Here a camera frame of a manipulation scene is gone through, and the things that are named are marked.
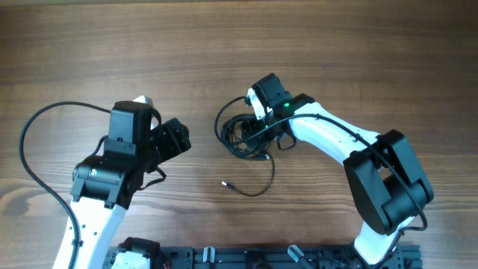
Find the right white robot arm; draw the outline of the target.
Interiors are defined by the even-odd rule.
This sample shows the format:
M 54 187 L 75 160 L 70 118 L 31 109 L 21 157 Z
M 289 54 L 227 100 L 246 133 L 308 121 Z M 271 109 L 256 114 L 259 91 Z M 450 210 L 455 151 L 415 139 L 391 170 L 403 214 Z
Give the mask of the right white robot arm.
M 312 97 L 292 96 L 271 73 L 248 89 L 245 103 L 262 129 L 250 138 L 290 135 L 317 147 L 343 166 L 356 209 L 364 221 L 353 242 L 368 266 L 380 266 L 397 248 L 411 221 L 427 220 L 424 208 L 434 192 L 406 136 L 361 129 L 329 113 Z

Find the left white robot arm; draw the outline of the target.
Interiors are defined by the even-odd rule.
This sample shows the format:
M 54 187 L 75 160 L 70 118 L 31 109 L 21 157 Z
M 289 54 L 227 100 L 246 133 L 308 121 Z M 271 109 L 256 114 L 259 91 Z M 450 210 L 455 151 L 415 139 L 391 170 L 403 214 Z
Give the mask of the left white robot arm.
M 143 177 L 191 147 L 187 126 L 172 118 L 152 127 L 158 112 L 149 104 L 116 102 L 111 110 L 102 155 L 92 154 L 72 174 L 72 201 L 80 232 L 74 268 L 100 268 L 132 197 L 146 188 Z

